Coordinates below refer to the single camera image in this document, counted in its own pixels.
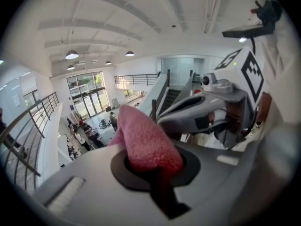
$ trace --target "pink sponge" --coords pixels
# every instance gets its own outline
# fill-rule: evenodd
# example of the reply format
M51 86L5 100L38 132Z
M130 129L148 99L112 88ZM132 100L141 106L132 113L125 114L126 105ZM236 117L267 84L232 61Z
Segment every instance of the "pink sponge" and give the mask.
M109 145L122 143L136 172L160 169L160 178L167 182L183 168L180 154L150 117L138 109L122 105L118 115L118 131Z

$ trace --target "balcony railing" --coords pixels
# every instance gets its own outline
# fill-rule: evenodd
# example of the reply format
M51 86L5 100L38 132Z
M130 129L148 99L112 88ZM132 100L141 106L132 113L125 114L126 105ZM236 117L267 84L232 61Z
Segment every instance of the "balcony railing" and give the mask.
M115 84L124 85L153 85L158 78L158 74L133 74L114 76Z
M56 93L37 101L0 135L0 147L7 148L1 155L1 162L8 178L30 193L36 188L36 177L40 176L37 159L42 138L45 138L43 132L57 104ZM10 135L12 130L17 131L15 138Z

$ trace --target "ceiling light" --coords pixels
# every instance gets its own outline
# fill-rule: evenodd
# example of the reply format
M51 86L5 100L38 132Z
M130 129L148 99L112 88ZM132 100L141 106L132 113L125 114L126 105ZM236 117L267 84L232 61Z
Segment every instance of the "ceiling light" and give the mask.
M240 40L238 40L239 42L243 43L245 42L247 39L246 38L241 38Z
M11 90L18 88L20 85L17 85L16 87L13 87Z
M126 56L134 56L134 55L135 55L134 52L131 50L126 53Z
M70 65L68 66L67 70L73 70L74 68L75 68L74 65Z
M29 73L30 73L30 72L27 72L27 73L25 73L25 74L21 75L21 77L22 77L22 76L25 76L25 75L27 75L27 74L29 74Z
M73 58L77 58L78 56L79 56L79 54L75 50L70 50L66 54L66 59L73 59Z

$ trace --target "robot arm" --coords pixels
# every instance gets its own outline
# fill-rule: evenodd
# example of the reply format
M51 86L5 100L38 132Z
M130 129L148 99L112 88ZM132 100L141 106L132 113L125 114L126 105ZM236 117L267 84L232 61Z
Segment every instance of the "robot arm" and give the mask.
M246 130L254 125L257 106L263 91L264 78L253 52L244 47L228 56L202 80L202 92L171 106L158 117L158 125L166 132L207 133L225 148L244 140ZM208 115L226 111L231 104L240 104L236 126L231 116L210 121Z

